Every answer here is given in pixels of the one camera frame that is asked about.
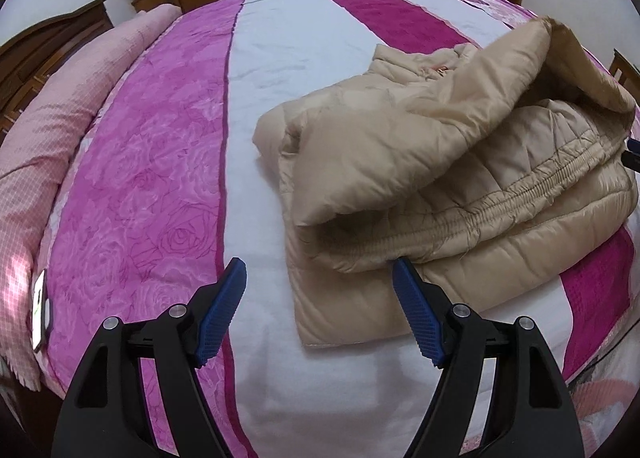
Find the beige puffer jacket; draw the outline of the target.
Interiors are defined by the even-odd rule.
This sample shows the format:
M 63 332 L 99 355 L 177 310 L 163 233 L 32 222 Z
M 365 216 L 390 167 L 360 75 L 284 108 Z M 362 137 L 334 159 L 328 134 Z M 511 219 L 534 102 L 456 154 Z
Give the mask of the beige puffer jacket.
M 567 26 L 537 18 L 483 48 L 378 46 L 366 73 L 262 114 L 303 345 L 407 333 L 400 257 L 475 311 L 574 266 L 637 206 L 620 163 L 636 109 Z

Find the wooden chair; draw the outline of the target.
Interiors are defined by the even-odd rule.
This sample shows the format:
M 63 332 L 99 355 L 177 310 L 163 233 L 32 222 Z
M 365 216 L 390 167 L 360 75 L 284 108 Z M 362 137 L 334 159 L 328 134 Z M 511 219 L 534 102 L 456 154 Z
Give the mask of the wooden chair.
M 640 71 L 621 52 L 614 50 L 614 57 L 608 72 L 640 104 Z

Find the white smartphone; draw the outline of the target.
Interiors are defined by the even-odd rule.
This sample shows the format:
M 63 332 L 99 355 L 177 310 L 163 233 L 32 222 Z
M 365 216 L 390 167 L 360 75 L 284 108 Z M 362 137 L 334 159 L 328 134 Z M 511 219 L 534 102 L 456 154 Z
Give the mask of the white smartphone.
M 32 286 L 32 350 L 35 353 L 46 345 L 51 327 L 51 301 L 47 291 L 47 277 L 47 270 L 41 270 Z

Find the purple floral bed quilt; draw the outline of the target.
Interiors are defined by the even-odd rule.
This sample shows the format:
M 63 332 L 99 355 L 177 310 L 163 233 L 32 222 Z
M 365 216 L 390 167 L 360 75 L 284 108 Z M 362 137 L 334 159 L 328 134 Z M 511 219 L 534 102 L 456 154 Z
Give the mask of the purple floral bed quilt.
M 438 371 L 412 337 L 305 348 L 277 181 L 253 144 L 278 104 L 367 70 L 380 44 L 484 47 L 529 22 L 506 0 L 221 0 L 184 16 L 113 77 L 44 235 L 52 325 L 37 355 L 64 393 L 100 323 L 153 318 L 232 256 L 248 286 L 198 374 L 238 457 L 399 457 Z

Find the pink rolled blanket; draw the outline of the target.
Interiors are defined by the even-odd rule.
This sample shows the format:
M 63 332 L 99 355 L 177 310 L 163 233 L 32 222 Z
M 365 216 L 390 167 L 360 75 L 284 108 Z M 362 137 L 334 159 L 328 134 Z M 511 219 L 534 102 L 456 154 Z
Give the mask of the pink rolled blanket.
M 160 5 L 90 40 L 53 73 L 3 140 L 1 357 L 27 389 L 40 389 L 28 326 L 32 271 L 58 188 L 122 74 L 181 14 Z

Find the dark wooden headboard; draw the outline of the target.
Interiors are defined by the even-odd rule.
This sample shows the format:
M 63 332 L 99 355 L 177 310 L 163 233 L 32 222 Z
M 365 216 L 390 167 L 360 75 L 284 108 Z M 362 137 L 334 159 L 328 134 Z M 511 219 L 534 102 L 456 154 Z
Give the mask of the dark wooden headboard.
M 105 0 L 94 0 L 36 23 L 1 46 L 1 140 L 47 80 L 79 49 L 112 27 Z

